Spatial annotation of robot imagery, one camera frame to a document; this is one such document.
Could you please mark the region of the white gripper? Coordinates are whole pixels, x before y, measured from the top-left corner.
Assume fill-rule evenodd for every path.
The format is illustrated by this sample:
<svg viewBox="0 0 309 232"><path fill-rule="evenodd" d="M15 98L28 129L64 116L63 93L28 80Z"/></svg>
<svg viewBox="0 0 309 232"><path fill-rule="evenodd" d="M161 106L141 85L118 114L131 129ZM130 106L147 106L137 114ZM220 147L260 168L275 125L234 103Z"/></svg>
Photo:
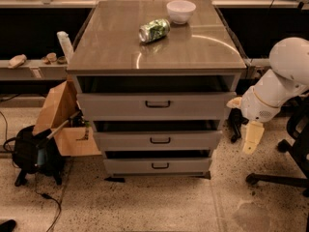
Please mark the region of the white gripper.
<svg viewBox="0 0 309 232"><path fill-rule="evenodd" d="M242 151L247 155L253 154L265 131L262 123L270 121L280 109L262 102L253 88L249 88L242 97L229 100L227 106L240 109L242 116L249 120L248 124L242 127Z"/></svg>

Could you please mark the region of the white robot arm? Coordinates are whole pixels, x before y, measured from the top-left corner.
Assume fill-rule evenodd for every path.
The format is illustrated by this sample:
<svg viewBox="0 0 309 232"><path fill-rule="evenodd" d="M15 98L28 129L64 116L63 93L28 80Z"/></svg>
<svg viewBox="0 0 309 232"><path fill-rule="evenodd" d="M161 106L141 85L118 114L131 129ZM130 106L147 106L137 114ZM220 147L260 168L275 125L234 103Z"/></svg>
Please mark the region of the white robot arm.
<svg viewBox="0 0 309 232"><path fill-rule="evenodd" d="M252 154L270 121L289 99L301 96L309 89L309 42L291 37L278 42L268 56L270 69L241 97L227 102L238 108L248 120L242 151Z"/></svg>

